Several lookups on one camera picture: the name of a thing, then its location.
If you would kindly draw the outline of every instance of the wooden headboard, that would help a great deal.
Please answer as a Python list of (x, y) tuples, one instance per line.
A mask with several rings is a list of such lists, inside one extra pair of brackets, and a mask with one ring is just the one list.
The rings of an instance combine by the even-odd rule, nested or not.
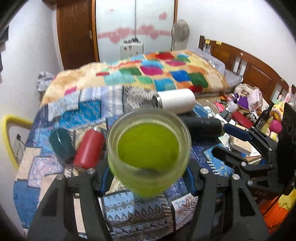
[(252, 87), (257, 86), (261, 90), (263, 98), (268, 103), (271, 103), (270, 98), (277, 83), (281, 86), (280, 94), (282, 94), (283, 90), (288, 91), (289, 85), (287, 82), (283, 80), (274, 69), (255, 56), (231, 45), (208, 40), (205, 39), (204, 36), (200, 36), (198, 47), (203, 50), (204, 47), (208, 47), (208, 45), (210, 45), (210, 53), (212, 56), (222, 61), (226, 69), (232, 72), (239, 74), (242, 62), (247, 62), (243, 73), (243, 83), (249, 84)]

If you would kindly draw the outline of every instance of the wooden door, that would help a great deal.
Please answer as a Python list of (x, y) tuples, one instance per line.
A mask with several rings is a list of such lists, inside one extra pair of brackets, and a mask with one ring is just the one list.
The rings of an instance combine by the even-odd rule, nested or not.
[(64, 69), (95, 62), (91, 0), (57, 0), (57, 31)]

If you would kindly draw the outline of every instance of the pink bag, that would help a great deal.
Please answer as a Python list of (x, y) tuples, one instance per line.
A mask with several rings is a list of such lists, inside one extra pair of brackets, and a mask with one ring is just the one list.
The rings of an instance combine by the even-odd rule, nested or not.
[(254, 89), (254, 91), (249, 96), (249, 110), (258, 110), (263, 105), (262, 92), (260, 89)]

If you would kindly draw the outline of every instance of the pink ball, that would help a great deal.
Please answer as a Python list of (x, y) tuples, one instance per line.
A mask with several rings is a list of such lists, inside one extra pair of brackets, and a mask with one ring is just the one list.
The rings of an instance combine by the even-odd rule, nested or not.
[(269, 126), (270, 131), (273, 131), (277, 134), (281, 133), (282, 128), (281, 122), (278, 120), (272, 120)]

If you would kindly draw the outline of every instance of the red bottle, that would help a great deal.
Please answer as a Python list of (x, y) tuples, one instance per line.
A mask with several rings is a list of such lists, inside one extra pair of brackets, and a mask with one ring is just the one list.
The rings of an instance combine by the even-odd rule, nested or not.
[(74, 166), (83, 169), (94, 168), (101, 159), (104, 143), (105, 137), (101, 128), (96, 126), (88, 130), (77, 150)]

